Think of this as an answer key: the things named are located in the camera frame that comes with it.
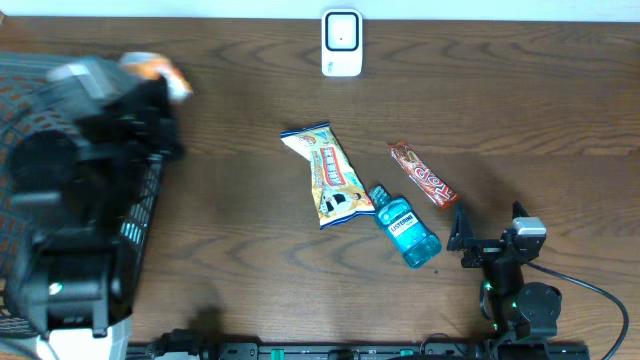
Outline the blue mouthwash bottle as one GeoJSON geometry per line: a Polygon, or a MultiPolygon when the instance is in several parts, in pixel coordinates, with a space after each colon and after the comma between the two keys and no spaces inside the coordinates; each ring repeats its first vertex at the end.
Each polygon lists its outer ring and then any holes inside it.
{"type": "Polygon", "coordinates": [[[392,198],[387,190],[378,185],[369,191],[374,207],[374,219],[385,232],[406,265],[418,269],[437,256],[442,245],[418,217],[411,204],[404,197],[392,198]]]}

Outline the small orange snack packet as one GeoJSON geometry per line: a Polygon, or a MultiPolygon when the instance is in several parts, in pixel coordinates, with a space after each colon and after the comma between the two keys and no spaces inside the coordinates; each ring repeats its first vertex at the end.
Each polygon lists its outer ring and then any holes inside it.
{"type": "Polygon", "coordinates": [[[119,59],[119,66],[145,80],[166,80],[169,98],[181,103],[193,95],[193,89],[182,72],[164,55],[151,52],[128,52],[119,59]]]}

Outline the red chocolate bar wrapper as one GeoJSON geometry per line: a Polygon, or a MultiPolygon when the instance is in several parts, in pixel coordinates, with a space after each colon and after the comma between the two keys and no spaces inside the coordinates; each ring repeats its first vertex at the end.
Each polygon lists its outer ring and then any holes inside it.
{"type": "Polygon", "coordinates": [[[429,168],[405,141],[389,145],[391,156],[409,178],[440,209],[446,209],[458,199],[458,194],[429,168]]]}

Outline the yellow snack bag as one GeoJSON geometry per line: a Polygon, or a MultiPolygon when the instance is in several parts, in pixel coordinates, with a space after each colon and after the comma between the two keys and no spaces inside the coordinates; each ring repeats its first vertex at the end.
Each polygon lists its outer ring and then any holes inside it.
{"type": "Polygon", "coordinates": [[[284,131],[280,139],[310,163],[311,193],[320,229],[375,214],[373,202],[329,122],[284,131]]]}

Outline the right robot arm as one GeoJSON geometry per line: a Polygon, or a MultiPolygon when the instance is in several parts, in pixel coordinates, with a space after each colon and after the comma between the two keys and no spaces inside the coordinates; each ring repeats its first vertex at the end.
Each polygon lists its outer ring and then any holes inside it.
{"type": "Polygon", "coordinates": [[[550,357],[548,339],[557,334],[562,295],[553,286],[525,282],[522,273],[539,256],[546,235],[541,220],[514,202],[511,226],[497,239],[479,239],[464,207],[455,206],[447,249],[463,254],[462,267],[482,270],[481,309],[494,322],[495,334],[480,346],[483,358],[550,357]]]}

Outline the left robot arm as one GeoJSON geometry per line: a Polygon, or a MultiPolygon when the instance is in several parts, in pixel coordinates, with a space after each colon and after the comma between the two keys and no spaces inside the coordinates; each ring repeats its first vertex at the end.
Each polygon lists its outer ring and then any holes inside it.
{"type": "Polygon", "coordinates": [[[122,359],[165,165],[183,156],[167,82],[107,101],[75,86],[20,119],[9,211],[25,220],[7,304],[24,321],[5,342],[35,359],[122,359]]]}

